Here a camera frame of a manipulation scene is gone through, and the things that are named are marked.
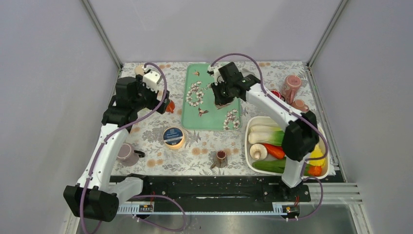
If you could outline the cream floral tall mug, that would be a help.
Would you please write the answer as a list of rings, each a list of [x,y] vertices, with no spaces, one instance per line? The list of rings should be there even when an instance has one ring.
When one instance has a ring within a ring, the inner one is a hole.
[[[143,75],[145,74],[145,66],[142,65],[142,64],[137,65],[137,66],[134,68],[134,73],[135,73],[135,75],[141,75],[141,76],[143,76]]]

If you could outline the small orange mug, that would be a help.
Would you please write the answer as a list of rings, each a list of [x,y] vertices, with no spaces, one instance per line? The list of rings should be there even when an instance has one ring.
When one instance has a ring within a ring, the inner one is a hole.
[[[173,114],[174,110],[175,110],[175,103],[171,100],[166,107],[166,112]]]

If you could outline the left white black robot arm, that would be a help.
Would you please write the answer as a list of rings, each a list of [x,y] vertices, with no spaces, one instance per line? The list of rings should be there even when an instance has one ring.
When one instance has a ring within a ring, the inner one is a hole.
[[[146,116],[138,112],[163,114],[169,100],[168,90],[158,100],[158,85],[165,77],[150,71],[144,75],[120,78],[115,86],[108,108],[103,114],[100,135],[94,153],[81,177],[74,186],[66,186],[63,197],[76,217],[110,222],[118,207],[131,197],[146,200],[151,194],[150,185],[138,177],[127,178],[110,185],[111,171],[121,146],[131,128]]]

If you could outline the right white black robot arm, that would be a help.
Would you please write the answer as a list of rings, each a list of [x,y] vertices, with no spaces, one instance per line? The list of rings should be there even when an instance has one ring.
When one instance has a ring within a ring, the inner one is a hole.
[[[235,63],[224,66],[208,66],[207,73],[214,78],[211,88],[214,103],[223,106],[235,99],[242,99],[264,112],[284,131],[282,149],[286,153],[286,168],[282,174],[283,185],[279,188],[281,198],[293,200],[298,194],[298,185],[303,180],[305,160],[310,156],[322,136],[314,113],[301,113],[282,102],[263,83],[263,78],[243,74]]]

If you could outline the dark brown mug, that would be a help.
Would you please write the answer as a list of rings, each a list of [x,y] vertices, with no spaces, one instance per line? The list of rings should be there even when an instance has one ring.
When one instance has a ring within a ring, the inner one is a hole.
[[[227,166],[227,154],[223,150],[219,150],[216,152],[216,155],[213,158],[213,163],[210,166],[211,169],[213,168],[224,168]]]

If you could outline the mauve mug black handle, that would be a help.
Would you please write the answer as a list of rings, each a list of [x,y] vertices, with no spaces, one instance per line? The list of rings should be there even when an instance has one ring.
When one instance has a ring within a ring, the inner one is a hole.
[[[133,145],[129,143],[123,143],[117,155],[117,161],[123,166],[133,166],[140,158],[144,158],[146,154],[142,151],[138,151]]]

